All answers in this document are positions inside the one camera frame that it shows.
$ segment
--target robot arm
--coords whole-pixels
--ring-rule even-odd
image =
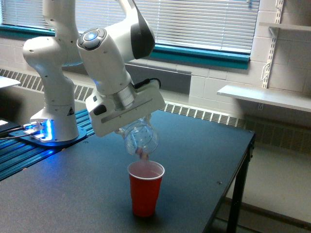
[[[157,81],[134,88],[125,62],[151,53],[155,39],[133,0],[119,0],[126,18],[93,28],[77,41],[86,71],[96,91],[86,100],[94,132],[104,136],[161,108],[164,100]]]
[[[79,133],[73,82],[64,76],[62,67],[81,63],[75,43],[79,37],[75,0],[43,0],[43,16],[55,28],[56,36],[27,40],[23,48],[25,60],[39,73],[44,85],[44,108],[31,121],[46,123],[44,133],[35,136],[41,142],[69,141]]]

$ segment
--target clear plastic bottle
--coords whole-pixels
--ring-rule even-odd
[[[129,154],[148,155],[156,149],[158,136],[149,122],[150,118],[151,115],[140,118],[116,132],[123,136]]]

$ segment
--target red solo cup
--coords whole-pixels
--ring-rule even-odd
[[[164,167],[154,161],[140,160],[127,168],[130,174],[133,213],[139,217],[154,214]]]

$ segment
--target window blinds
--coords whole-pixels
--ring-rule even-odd
[[[158,44],[250,53],[259,0],[136,0]],[[4,24],[49,28],[42,0],[2,0]],[[124,19],[114,0],[76,0],[83,32]]]

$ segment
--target window sill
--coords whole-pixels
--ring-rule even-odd
[[[218,67],[248,69],[250,55],[211,50],[198,50],[166,45],[156,45],[151,58],[179,61],[191,64],[203,64]]]
[[[54,31],[36,28],[27,28],[11,25],[0,25],[0,36],[30,39],[37,36],[55,36]],[[150,55],[151,58],[176,61],[191,64],[248,69],[250,55],[198,50],[167,45],[156,45]]]

